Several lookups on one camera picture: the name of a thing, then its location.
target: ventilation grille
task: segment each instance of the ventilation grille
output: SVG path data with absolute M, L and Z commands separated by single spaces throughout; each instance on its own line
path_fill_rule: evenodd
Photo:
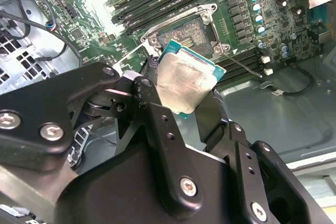
M 43 71 L 42 67 L 29 55 L 28 52 L 24 51 L 21 55 L 16 57 L 16 59 L 21 63 L 21 65 L 27 70 L 25 76 L 29 80 L 36 79 L 39 76 L 47 77 L 46 73 Z

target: black cable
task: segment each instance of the black cable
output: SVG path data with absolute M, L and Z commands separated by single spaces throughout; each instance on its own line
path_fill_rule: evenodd
M 314 77 L 311 75 L 311 73 L 309 73 L 308 71 L 298 67 L 298 66 L 295 66 L 295 65 L 291 65 L 294 69 L 296 69 L 297 71 L 299 71 L 301 74 L 303 74 L 304 76 L 306 76 L 308 79 L 309 79 L 309 83 L 308 85 L 298 91 L 298 92 L 284 92 L 282 93 L 283 96 L 286 96 L 286 97 L 296 97 L 298 95 L 302 95 L 304 93 L 306 93 L 308 90 L 310 90 L 313 86 L 314 86 L 314 83 L 315 83 L 315 79 Z M 270 91 L 272 92 L 275 92 L 277 90 L 279 90 L 277 87 L 275 86 L 268 86 L 267 89 L 269 89 Z
M 39 23 L 30 21 L 30 20 L 26 20 L 26 19 L 23 19 L 23 18 L 20 18 L 20 17 L 17 17 L 15 15 L 9 14 L 9 13 L 4 12 L 2 10 L 0 10 L 0 17 L 2 17 L 2 18 L 8 18 L 8 19 L 12 19 L 12 20 L 15 20 L 15 21 L 18 21 L 18 22 L 22 22 L 24 24 L 28 24 L 30 26 L 37 27 L 37 28 L 39 28 L 41 30 L 47 31 L 48 33 L 54 35 L 58 39 L 62 40 L 74 52 L 74 54 L 76 55 L 77 59 L 79 60 L 79 66 L 81 67 L 83 65 L 82 57 L 81 57 L 79 51 L 77 50 L 77 48 L 72 43 L 70 43 L 68 40 L 66 40 L 64 37 L 62 37 L 61 35 L 59 35 L 58 33 L 50 31 L 44 25 L 41 25 Z
M 26 14 L 26 11 L 23 7 L 23 4 L 22 4 L 22 0 L 16 0 L 17 2 L 17 6 L 19 8 L 19 11 L 20 11 L 20 14 L 22 16 L 22 18 L 24 19 L 28 19 L 28 16 Z M 26 37 L 28 37 L 28 35 L 30 34 L 30 31 L 31 31 L 31 27 L 30 25 L 28 24 L 25 24 L 25 32 L 22 36 L 14 36 L 12 34 L 10 34 L 8 31 L 3 31 L 3 35 L 7 38 L 7 39 L 14 39 L 14 40 L 20 40 L 20 39 L 24 39 Z
M 67 50 L 68 46 L 67 44 L 64 43 L 64 46 L 61 50 L 61 52 L 58 53 L 58 55 L 56 56 L 53 56 L 53 57 L 39 57 L 39 58 L 36 58 L 35 60 L 37 61 L 51 61 L 51 60 L 55 60 L 57 59 L 58 57 L 62 56 L 62 54 L 64 54 L 64 52 Z

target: integrated circuit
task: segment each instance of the integrated circuit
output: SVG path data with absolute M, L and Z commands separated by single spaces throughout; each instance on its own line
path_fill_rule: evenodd
M 213 52 L 201 18 L 194 19 L 182 26 L 171 29 L 160 34 L 157 38 L 163 48 L 165 48 L 171 40 L 175 40 L 182 46 L 190 48 L 207 58 L 210 57 Z
M 75 30 L 73 30 L 71 34 L 75 39 L 80 39 L 81 37 L 84 36 L 84 34 L 81 32 L 79 28 L 76 28 Z

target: green circuit board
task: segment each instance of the green circuit board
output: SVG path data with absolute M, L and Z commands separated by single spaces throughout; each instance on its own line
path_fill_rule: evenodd
M 118 14 L 115 5 L 122 0 L 47 1 L 50 2 L 57 16 L 57 31 L 80 50 L 84 63 L 102 61 L 113 65 L 140 43 L 141 36 L 149 27 L 195 5 L 212 3 L 218 6 L 213 19 L 221 43 L 230 45 L 228 53 L 230 56 L 255 48 L 256 42 L 261 40 L 271 52 L 271 63 L 274 69 L 278 69 L 284 66 L 285 61 L 280 54 L 281 44 L 288 46 L 288 57 L 295 56 L 299 60 L 312 57 L 321 49 L 320 45 L 311 43 L 308 37 L 307 26 L 310 24 L 308 12 L 303 10 L 300 16 L 295 16 L 291 12 L 291 8 L 297 6 L 296 0 L 286 0 L 286 7 L 280 7 L 276 0 L 257 2 L 236 0 L 233 5 L 230 0 L 194 0 L 183 8 L 174 10 L 147 26 L 137 29 L 132 35 L 124 34 L 120 26 L 111 21 L 111 18 Z M 45 6 L 40 0 L 36 2 L 47 15 Z M 259 4 L 261 9 L 255 12 L 252 10 L 252 4 Z M 238 35 L 235 27 L 237 20 L 233 20 L 232 7 L 236 7 L 235 12 L 241 16 L 238 22 L 244 25 L 244 40 Z M 262 23 L 254 21 L 256 14 L 264 18 Z M 260 25 L 265 28 L 265 32 L 261 34 L 256 32 L 256 28 Z M 146 51 L 140 49 L 133 54 L 132 58 L 123 62 L 122 68 L 139 71 L 147 56 Z

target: screw hole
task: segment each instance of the screw hole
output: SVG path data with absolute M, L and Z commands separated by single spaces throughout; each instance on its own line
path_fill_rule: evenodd
M 147 79 L 141 79 L 141 82 L 142 82 L 143 84 L 145 84 L 146 86 L 148 86 L 148 87 L 151 87 L 151 86 L 152 86 L 152 83 L 151 83 L 149 80 L 147 80 Z
M 162 115 L 162 116 L 161 116 L 161 119 L 162 119 L 163 121 L 165 121 L 165 122 L 168 122 L 168 117 L 165 116 L 165 115 Z
M 170 139 L 170 140 L 175 140 L 175 136 L 173 133 L 168 133 L 167 134 L 167 137 Z
M 252 175 L 255 175 L 255 172 L 254 172 L 254 170 L 253 170 L 251 167 L 249 167 L 248 170 L 249 170 L 249 172 L 250 172 Z
M 117 104 L 117 111 L 121 112 L 126 108 L 126 105 L 123 102 Z
M 103 67 L 103 72 L 108 74 L 109 76 L 114 75 L 114 71 L 112 68 L 108 68 L 108 67 Z

